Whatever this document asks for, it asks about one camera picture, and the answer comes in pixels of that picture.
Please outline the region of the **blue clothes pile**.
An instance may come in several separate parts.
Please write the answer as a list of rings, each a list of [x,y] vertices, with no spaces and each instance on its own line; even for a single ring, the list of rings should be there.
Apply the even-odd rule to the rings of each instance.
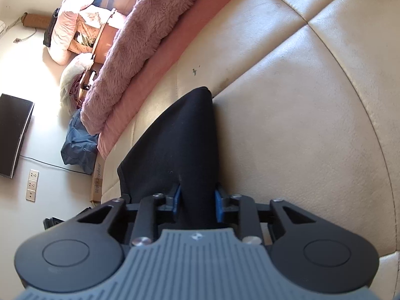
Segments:
[[[94,172],[98,153],[98,134],[90,135],[81,122],[81,109],[73,114],[66,132],[66,139],[60,151],[65,165],[79,165],[83,172]]]

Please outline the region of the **white wall socket panel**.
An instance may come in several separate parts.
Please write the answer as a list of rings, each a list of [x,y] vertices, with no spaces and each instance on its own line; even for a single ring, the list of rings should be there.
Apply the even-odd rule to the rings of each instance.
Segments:
[[[35,202],[37,193],[37,183],[39,180],[39,172],[31,169],[28,174],[28,181],[26,186],[26,200]]]

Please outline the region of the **salmon pink mattress pad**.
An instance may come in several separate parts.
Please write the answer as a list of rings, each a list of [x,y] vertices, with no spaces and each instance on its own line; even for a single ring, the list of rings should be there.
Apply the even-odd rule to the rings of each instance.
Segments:
[[[173,30],[161,41],[156,52],[131,79],[121,99],[113,106],[100,137],[98,151],[105,159],[135,117],[148,95],[177,62],[205,25],[231,0],[196,0],[180,16]]]

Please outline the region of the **pink fluffy blanket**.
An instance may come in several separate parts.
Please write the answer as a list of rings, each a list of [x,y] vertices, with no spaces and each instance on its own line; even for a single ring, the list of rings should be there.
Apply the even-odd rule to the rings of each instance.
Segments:
[[[81,122],[91,135],[99,134],[113,106],[121,99],[132,77],[143,67],[178,18],[195,0],[136,0],[81,110]]]

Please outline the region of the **black wall television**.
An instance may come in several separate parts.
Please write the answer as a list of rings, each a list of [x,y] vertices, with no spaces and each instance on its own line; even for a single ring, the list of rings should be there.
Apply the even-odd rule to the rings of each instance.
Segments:
[[[25,133],[31,121],[34,103],[2,93],[0,106],[1,176],[12,179],[18,165]]]

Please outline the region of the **orange plastic storage bin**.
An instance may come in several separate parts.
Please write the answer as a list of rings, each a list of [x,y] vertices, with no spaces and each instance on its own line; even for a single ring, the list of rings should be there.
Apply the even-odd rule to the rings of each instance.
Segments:
[[[92,59],[95,63],[104,64],[114,38],[118,31],[124,27],[126,15],[112,9],[106,22],[100,27],[100,31],[92,49]]]

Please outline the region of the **brown rolled mat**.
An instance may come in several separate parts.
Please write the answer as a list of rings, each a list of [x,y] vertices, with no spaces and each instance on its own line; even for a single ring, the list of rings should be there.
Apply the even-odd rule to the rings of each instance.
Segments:
[[[21,18],[24,27],[46,29],[52,21],[50,15],[40,15],[35,13],[25,12]]]

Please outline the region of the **cardboard box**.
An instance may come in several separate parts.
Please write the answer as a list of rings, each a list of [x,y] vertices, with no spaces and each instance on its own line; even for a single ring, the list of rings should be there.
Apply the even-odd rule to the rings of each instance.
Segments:
[[[97,154],[93,174],[91,175],[90,198],[91,203],[100,203],[102,198],[102,182],[104,173],[105,160],[100,154]]]

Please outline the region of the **black pants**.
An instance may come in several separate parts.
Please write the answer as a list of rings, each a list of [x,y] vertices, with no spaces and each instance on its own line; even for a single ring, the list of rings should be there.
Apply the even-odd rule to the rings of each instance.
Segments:
[[[182,228],[217,225],[219,156],[212,94],[196,88],[166,109],[117,169],[121,194],[132,203],[179,186]]]

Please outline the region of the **white plastic bag bundle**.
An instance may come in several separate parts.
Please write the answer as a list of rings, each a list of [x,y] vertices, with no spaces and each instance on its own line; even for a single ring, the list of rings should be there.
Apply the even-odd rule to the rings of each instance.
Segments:
[[[61,74],[60,104],[70,116],[79,108],[80,80],[93,63],[91,53],[80,53],[70,61]]]

